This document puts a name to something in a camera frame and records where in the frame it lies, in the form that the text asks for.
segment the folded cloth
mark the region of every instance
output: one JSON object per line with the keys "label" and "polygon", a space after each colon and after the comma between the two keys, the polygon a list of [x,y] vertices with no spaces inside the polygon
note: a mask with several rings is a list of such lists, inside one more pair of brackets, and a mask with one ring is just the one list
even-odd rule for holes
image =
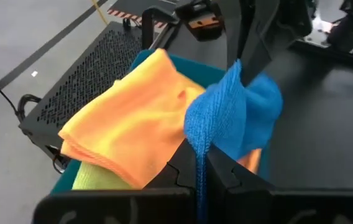
{"label": "folded cloth", "polygon": [[186,110],[203,92],[177,72],[166,51],[156,50],[64,125],[61,153],[141,189],[184,140]]}
{"label": "folded cloth", "polygon": [[82,162],[78,169],[73,190],[126,190],[131,186],[113,171]]}
{"label": "folded cloth", "polygon": [[259,168],[261,152],[262,152],[262,149],[254,149],[251,152],[249,152],[247,155],[239,159],[237,162],[240,165],[244,166],[247,170],[256,174]]}
{"label": "folded cloth", "polygon": [[51,190],[51,194],[60,193],[60,192],[68,192],[73,188],[73,183],[76,180],[76,176],[78,173],[78,169],[80,168],[81,162],[72,159],[67,165],[67,169],[63,172],[63,174],[58,179],[55,186]]}
{"label": "folded cloth", "polygon": [[244,88],[237,61],[222,80],[209,86],[190,105],[184,132],[196,152],[198,220],[206,217],[205,155],[210,144],[239,160],[253,149],[263,149],[282,110],[282,96],[268,76],[260,74]]}

